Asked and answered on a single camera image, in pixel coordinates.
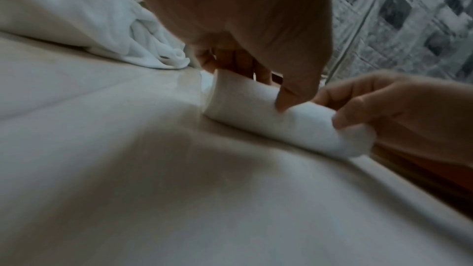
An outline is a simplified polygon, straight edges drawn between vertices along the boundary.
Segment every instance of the newspaper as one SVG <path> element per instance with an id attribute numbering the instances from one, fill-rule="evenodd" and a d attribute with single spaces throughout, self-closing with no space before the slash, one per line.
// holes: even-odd
<path id="1" fill-rule="evenodd" d="M 473 83 L 473 0 L 333 0 L 328 81 L 390 69 Z"/>

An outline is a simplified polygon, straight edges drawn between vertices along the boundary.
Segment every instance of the crumpled white fabric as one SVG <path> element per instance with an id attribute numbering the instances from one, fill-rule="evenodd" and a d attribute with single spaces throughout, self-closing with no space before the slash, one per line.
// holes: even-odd
<path id="1" fill-rule="evenodd" d="M 236 73 L 217 70 L 202 74 L 202 111 L 212 120 L 335 158 L 368 154 L 376 132 L 368 125 L 335 130 L 335 111 L 305 103 L 278 113 L 278 89 Z"/>
<path id="2" fill-rule="evenodd" d="M 143 67 L 186 67 L 184 44 L 139 1 L 0 0 L 0 31 L 84 47 Z"/>

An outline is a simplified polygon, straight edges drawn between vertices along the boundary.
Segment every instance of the rolled white towel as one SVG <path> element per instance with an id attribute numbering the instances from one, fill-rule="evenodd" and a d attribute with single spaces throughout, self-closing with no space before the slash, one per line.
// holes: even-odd
<path id="1" fill-rule="evenodd" d="M 278 89 L 218 70 L 213 82 L 203 74 L 203 114 L 212 120 L 336 158 L 369 153 L 376 133 L 368 125 L 335 130 L 335 111 L 305 103 L 278 113 L 274 108 Z"/>

